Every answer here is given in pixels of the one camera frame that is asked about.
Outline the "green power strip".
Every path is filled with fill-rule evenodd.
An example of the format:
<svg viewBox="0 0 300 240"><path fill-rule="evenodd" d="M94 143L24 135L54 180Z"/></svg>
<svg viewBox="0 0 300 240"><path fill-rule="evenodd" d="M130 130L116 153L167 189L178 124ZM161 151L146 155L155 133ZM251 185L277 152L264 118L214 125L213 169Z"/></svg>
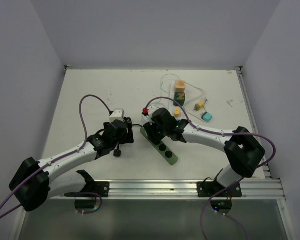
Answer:
<svg viewBox="0 0 300 240"><path fill-rule="evenodd" d="M161 141L160 143L156 144L156 143L152 143L149 138L148 135L144 129L144 127L142 127L140 129L140 133L148 140L148 142L154 147L154 149L166 160L166 162L170 165L170 166L174 166L179 158L171 151L171 149L163 142Z"/></svg>

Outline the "yellow USB charger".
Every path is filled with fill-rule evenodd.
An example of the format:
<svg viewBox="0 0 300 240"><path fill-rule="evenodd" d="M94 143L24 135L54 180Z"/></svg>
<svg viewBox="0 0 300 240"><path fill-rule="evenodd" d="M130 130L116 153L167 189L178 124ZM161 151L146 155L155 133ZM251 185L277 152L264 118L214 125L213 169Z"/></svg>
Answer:
<svg viewBox="0 0 300 240"><path fill-rule="evenodd" d="M194 110L199 111L205 107L205 102L204 101L199 101L195 104Z"/></svg>

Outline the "teal USB charger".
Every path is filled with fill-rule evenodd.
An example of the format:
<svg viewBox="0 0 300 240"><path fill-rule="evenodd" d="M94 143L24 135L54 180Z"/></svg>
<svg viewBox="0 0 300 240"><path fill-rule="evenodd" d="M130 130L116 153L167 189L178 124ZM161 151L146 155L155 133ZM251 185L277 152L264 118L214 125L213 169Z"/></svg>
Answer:
<svg viewBox="0 0 300 240"><path fill-rule="evenodd" d="M213 115L210 114L209 112L204 112L201 116L201 119L204 121L204 122L210 122L213 118Z"/></svg>

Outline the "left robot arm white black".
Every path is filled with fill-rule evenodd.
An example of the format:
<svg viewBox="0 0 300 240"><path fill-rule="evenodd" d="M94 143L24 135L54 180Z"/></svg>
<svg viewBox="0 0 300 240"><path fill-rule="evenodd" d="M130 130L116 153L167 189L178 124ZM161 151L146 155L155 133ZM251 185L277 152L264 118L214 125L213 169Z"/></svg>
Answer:
<svg viewBox="0 0 300 240"><path fill-rule="evenodd" d="M94 179L85 170L66 173L109 155L118 145L134 143L131 118L105 123L104 129L89 136L83 147L74 147L51 158L24 160L9 184L25 211L39 208L47 199L61 195L89 197L96 192Z"/></svg>

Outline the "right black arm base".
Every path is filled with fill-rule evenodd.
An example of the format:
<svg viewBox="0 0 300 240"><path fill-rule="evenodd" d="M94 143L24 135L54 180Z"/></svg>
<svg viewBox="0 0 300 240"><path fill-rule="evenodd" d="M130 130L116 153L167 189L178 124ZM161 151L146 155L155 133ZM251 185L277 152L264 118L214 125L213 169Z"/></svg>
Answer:
<svg viewBox="0 0 300 240"><path fill-rule="evenodd" d="M224 188L225 187L221 186L216 180L212 180L210 177L196 183L196 190L199 198L210 198ZM241 186L238 183L217 195L216 198L241 198L242 196Z"/></svg>

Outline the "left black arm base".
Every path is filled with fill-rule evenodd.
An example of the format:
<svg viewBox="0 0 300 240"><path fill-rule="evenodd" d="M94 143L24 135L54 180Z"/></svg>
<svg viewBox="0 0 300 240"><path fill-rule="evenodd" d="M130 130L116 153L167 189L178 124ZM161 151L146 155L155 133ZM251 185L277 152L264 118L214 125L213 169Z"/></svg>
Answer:
<svg viewBox="0 0 300 240"><path fill-rule="evenodd" d="M108 181L95 181L94 183L87 183L84 188L79 192L66 193L65 197L93 197L97 194L101 198L109 196L110 182Z"/></svg>

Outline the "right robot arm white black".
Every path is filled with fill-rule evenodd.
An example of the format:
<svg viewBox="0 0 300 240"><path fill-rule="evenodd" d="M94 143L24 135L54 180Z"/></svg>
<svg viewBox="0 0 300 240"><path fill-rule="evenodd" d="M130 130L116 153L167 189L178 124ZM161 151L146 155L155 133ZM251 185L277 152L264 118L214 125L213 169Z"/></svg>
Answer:
<svg viewBox="0 0 300 240"><path fill-rule="evenodd" d="M199 144L225 153L229 165L218 173L212 185L217 196L225 196L231 190L231 184L239 179L252 178L265 156L265 149L244 127L239 126L233 131L203 129L188 119L177 120L166 108L154 106L144 108L142 115L146 136L154 144L167 137L175 142Z"/></svg>

